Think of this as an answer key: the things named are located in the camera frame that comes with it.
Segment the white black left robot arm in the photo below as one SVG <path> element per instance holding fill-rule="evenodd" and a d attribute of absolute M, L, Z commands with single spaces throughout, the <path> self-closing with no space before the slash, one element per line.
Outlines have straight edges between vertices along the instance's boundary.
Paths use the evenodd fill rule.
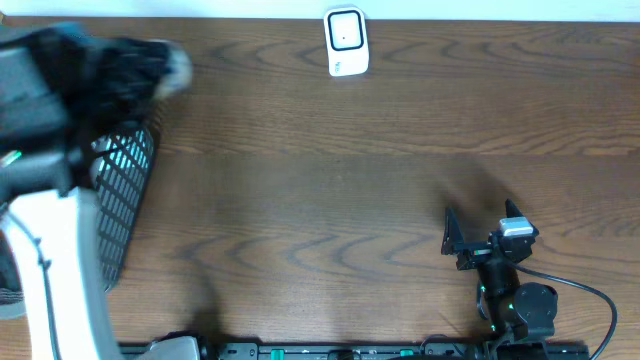
<path fill-rule="evenodd" d="M 35 359 L 172 359 L 195 340 L 126 350 L 116 284 L 156 159 L 156 105 L 185 90 L 178 44 L 77 23 L 1 30 L 1 257 Z"/>

